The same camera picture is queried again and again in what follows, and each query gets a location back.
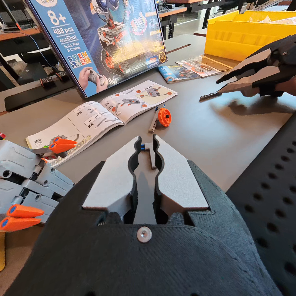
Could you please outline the black perforated panel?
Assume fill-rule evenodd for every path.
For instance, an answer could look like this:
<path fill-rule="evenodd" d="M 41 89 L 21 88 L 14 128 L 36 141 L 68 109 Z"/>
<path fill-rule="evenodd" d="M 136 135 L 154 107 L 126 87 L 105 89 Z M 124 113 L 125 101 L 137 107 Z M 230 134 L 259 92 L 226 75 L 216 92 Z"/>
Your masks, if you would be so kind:
<path fill-rule="evenodd" d="M 280 292 L 296 295 L 295 113 L 226 195 L 245 220 Z"/>

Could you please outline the clear plastic bag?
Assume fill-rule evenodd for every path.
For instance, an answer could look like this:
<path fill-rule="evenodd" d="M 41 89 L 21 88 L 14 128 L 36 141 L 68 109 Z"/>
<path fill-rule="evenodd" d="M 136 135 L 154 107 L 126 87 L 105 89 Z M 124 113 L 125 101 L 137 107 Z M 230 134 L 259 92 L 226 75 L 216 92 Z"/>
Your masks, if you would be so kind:
<path fill-rule="evenodd" d="M 247 22 L 250 23 L 267 23 L 267 24 L 281 24 L 281 25 L 296 25 L 296 17 L 282 18 L 279 20 L 271 20 L 269 16 L 266 16 L 263 20 L 255 20 L 252 17 Z"/>

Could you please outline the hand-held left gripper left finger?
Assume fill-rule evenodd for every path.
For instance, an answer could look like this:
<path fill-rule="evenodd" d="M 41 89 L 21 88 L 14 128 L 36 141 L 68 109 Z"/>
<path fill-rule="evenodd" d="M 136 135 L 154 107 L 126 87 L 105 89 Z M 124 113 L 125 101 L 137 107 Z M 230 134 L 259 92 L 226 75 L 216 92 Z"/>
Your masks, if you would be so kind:
<path fill-rule="evenodd" d="M 125 224 L 133 224 L 138 205 L 135 169 L 139 165 L 142 138 L 136 136 L 108 157 L 82 207 L 116 212 Z"/>

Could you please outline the long grey holed beam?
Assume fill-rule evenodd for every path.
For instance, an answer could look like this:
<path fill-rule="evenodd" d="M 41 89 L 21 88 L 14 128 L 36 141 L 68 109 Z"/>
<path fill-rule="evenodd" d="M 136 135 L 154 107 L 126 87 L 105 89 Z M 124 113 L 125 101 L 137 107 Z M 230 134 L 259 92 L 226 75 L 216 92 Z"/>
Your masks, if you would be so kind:
<path fill-rule="evenodd" d="M 220 93 L 218 91 L 215 91 L 213 93 L 209 93 L 209 94 L 201 96 L 200 99 L 199 99 L 199 102 L 203 102 L 203 101 L 215 98 L 215 97 L 219 97 L 221 95 L 222 95 L 222 93 Z"/>

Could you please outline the grey beam with blue pins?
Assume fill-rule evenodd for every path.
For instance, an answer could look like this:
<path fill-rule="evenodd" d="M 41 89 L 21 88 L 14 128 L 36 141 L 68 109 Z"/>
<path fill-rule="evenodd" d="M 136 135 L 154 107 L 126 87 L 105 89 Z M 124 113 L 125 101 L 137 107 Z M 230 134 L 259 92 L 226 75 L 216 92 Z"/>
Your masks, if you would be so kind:
<path fill-rule="evenodd" d="M 157 123 L 159 121 L 159 119 L 158 119 L 159 111 L 160 111 L 160 108 L 156 107 L 153 120 L 152 120 L 151 125 L 150 125 L 149 130 L 148 130 L 149 133 L 153 133 L 155 131 L 155 129 L 156 129 Z"/>

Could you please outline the robot sticker sheet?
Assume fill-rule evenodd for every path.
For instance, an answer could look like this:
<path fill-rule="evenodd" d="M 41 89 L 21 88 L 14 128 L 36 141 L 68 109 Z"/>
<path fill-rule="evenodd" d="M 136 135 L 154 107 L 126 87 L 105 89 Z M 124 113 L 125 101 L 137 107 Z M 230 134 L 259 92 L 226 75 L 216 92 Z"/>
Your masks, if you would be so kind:
<path fill-rule="evenodd" d="M 191 70 L 192 72 L 198 74 L 201 77 L 213 76 L 221 73 L 221 70 L 218 70 L 205 63 L 202 63 L 202 58 L 196 58 L 196 59 L 189 58 L 189 59 L 177 61 L 175 63 L 183 66 L 188 70 Z"/>

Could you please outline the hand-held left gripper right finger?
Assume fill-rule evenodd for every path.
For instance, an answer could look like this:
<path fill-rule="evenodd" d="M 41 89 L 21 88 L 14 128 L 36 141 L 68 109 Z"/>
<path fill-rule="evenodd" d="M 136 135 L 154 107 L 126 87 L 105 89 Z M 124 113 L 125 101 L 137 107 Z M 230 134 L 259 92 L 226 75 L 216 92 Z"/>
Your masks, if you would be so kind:
<path fill-rule="evenodd" d="M 209 204 L 189 161 L 158 135 L 153 135 L 155 178 L 153 209 L 157 224 L 166 224 L 180 213 L 209 210 Z"/>

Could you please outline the brown cardboard sheet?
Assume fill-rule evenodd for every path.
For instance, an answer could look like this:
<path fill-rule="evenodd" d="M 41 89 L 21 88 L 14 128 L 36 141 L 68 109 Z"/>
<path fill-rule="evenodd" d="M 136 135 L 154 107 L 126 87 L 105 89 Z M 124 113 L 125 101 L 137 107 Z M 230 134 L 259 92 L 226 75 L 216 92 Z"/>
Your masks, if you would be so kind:
<path fill-rule="evenodd" d="M 220 72 L 229 71 L 229 70 L 231 70 L 233 68 L 231 66 L 223 64 L 223 63 L 221 63 L 219 61 L 216 61 L 216 60 L 214 60 L 212 58 L 209 58 L 209 57 L 206 57 L 204 55 L 201 55 L 200 57 L 202 58 L 202 60 L 201 60 L 202 64 L 207 65 L 207 66 L 209 66 L 211 68 L 214 68 L 214 69 L 216 69 L 216 70 L 218 70 Z"/>

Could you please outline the blue toy robot box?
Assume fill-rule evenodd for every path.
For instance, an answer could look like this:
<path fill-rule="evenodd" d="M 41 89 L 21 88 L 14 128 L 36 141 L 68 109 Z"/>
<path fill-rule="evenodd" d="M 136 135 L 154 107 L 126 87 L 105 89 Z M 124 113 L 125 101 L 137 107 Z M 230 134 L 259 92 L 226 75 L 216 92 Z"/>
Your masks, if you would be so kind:
<path fill-rule="evenodd" d="M 24 1 L 81 96 L 167 62 L 155 1 Z"/>

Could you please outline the open white instruction booklet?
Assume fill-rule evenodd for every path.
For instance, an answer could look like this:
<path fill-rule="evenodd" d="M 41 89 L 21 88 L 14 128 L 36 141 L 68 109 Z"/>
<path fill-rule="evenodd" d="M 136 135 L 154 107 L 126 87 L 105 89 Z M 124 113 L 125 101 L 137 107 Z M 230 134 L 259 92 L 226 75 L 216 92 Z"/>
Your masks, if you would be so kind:
<path fill-rule="evenodd" d="M 91 146 L 112 128 L 126 125 L 138 115 L 176 95 L 176 91 L 147 80 L 128 90 L 112 94 L 101 102 L 83 103 L 55 124 L 25 140 L 31 149 L 50 146 L 57 137 L 76 141 L 76 146 L 67 151 L 65 158 L 47 157 L 48 163 L 55 168 Z"/>

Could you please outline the small grey angled beam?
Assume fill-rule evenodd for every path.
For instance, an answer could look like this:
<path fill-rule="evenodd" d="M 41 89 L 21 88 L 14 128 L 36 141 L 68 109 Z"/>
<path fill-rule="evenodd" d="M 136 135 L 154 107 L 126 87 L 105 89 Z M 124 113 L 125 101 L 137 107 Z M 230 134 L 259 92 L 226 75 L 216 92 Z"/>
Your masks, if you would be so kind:
<path fill-rule="evenodd" d="M 144 143 L 141 145 L 141 151 L 147 151 L 150 156 L 150 165 L 151 169 L 155 170 L 158 169 L 158 167 L 155 165 L 155 159 L 156 159 L 156 148 L 157 148 L 158 143 L 157 142 L 149 142 L 149 143 Z"/>

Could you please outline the person's right hand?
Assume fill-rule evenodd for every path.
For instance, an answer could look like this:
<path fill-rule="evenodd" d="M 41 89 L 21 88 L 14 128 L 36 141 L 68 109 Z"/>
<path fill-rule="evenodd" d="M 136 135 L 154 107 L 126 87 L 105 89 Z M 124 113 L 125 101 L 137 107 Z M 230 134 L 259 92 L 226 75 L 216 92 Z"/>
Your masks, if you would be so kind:
<path fill-rule="evenodd" d="M 275 91 L 287 92 L 290 95 L 296 96 L 296 76 L 286 82 L 276 84 Z"/>

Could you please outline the closed blue instruction booklet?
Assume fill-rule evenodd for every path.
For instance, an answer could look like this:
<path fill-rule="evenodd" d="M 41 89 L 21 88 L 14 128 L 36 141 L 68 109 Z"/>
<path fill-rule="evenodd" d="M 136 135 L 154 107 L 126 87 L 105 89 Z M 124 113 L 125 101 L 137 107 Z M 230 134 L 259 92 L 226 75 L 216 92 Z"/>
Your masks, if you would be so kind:
<path fill-rule="evenodd" d="M 192 80 L 201 78 L 197 73 L 181 65 L 158 66 L 158 71 L 167 83 L 176 83 L 182 80 Z"/>

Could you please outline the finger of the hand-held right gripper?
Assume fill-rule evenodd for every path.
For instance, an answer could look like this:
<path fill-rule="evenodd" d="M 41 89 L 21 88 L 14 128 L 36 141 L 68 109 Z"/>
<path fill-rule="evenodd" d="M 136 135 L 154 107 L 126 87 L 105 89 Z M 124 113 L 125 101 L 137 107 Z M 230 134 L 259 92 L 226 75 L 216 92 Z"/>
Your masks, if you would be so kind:
<path fill-rule="evenodd" d="M 261 69 L 267 65 L 268 59 L 271 56 L 271 49 L 266 49 L 261 51 L 251 57 L 246 58 L 241 61 L 238 65 L 232 68 L 229 72 L 221 76 L 216 83 L 222 83 L 233 77 L 241 76 L 244 73 L 250 73 L 250 71 L 255 71 L 256 69 Z"/>
<path fill-rule="evenodd" d="M 245 76 L 235 82 L 230 82 L 218 90 L 219 94 L 239 91 L 245 97 L 256 94 L 267 95 L 275 92 L 275 79 L 280 73 L 276 66 L 267 66 L 251 76 Z"/>

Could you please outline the dark grey side table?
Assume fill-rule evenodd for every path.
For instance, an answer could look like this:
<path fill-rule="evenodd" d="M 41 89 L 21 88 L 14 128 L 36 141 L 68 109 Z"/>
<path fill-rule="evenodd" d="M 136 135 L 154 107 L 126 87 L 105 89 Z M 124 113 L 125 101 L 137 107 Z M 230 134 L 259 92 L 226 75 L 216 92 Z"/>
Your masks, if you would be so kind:
<path fill-rule="evenodd" d="M 34 81 L 18 87 L 14 87 L 0 92 L 0 112 L 10 112 L 19 109 L 29 103 L 52 97 L 62 91 L 74 87 L 71 80 L 61 82 L 57 76 L 52 76 L 56 86 L 45 89 L 41 86 L 40 81 Z"/>

